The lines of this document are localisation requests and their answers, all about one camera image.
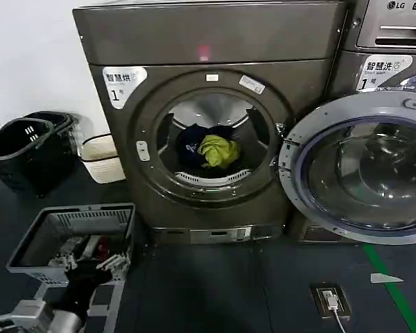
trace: power outlet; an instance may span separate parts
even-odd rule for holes
[[[321,317],[325,319],[334,316],[333,312],[328,310],[327,299],[324,296],[324,292],[326,291],[338,296],[338,316],[349,318],[352,312],[342,289],[337,284],[331,283],[321,283],[311,286],[311,293],[313,294],[314,302]]]

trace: door glass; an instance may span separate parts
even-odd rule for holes
[[[341,128],[312,147],[301,173],[315,204],[345,223],[371,230],[416,226],[416,128]]]
[[[157,130],[157,150],[181,181],[250,175],[268,152],[270,132],[258,108],[231,94],[199,94],[174,105]]]

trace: white cable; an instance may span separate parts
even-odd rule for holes
[[[342,331],[342,333],[346,333],[345,332],[345,328],[342,326],[342,323],[340,322],[339,316],[338,316],[338,310],[332,310],[334,313],[334,317],[336,318],[336,321],[338,322],[339,328]]]
[[[346,333],[344,327],[342,326],[342,323],[340,322],[339,315],[338,315],[338,308],[339,308],[338,296],[333,295],[333,293],[330,290],[323,291],[322,293],[325,297],[325,300],[327,301],[328,310],[333,312],[334,318],[336,318],[336,321],[338,322],[339,328],[342,331],[342,333]]]

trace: washing machine door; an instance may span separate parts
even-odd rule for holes
[[[416,243],[416,92],[324,104],[286,136],[279,177],[312,222],[350,239]]]

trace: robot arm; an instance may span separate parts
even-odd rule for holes
[[[65,271],[69,283],[57,302],[21,300],[10,314],[0,316],[0,332],[20,327],[31,333],[76,333],[84,326],[91,297],[100,284],[109,282],[126,258],[115,255],[97,265],[91,260],[75,263]]]

